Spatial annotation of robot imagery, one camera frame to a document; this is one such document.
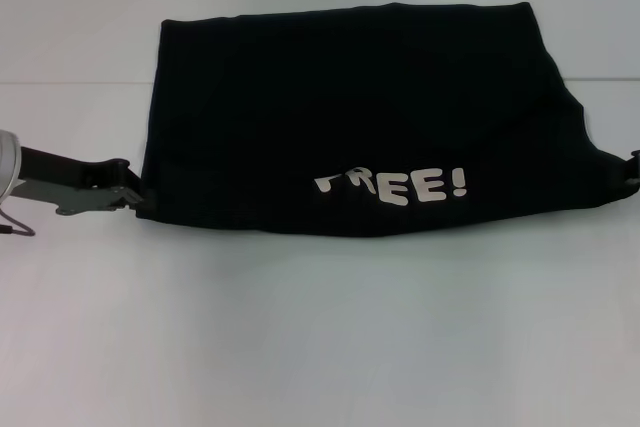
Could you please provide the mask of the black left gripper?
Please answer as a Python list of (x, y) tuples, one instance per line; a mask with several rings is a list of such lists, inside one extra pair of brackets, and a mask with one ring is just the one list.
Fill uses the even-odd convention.
[(83, 162), (23, 147), (21, 199), (52, 204), (58, 215), (155, 209), (155, 192), (124, 159)]

